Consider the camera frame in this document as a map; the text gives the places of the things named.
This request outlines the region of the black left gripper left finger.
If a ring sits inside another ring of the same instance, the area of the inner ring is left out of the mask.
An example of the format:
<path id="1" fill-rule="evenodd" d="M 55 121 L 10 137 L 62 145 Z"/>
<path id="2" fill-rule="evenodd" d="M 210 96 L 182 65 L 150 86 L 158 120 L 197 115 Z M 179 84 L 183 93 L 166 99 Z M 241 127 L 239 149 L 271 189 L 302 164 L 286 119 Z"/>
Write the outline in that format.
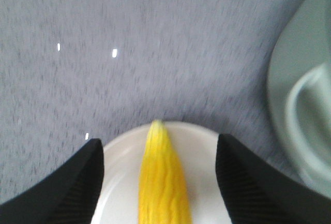
<path id="1" fill-rule="evenodd" d="M 1 204 L 1 223 L 90 223 L 104 177 L 100 139 L 90 139 L 41 182 Z"/>

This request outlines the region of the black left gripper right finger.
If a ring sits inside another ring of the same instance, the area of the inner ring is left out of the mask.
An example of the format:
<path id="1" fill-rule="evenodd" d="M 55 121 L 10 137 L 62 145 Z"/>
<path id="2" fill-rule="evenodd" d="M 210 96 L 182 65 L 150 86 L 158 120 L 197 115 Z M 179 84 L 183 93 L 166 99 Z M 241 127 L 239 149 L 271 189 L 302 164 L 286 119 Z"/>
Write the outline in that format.
<path id="1" fill-rule="evenodd" d="M 220 134 L 216 178 L 232 223 L 330 223 L 330 198 L 269 165 L 230 134 Z"/>

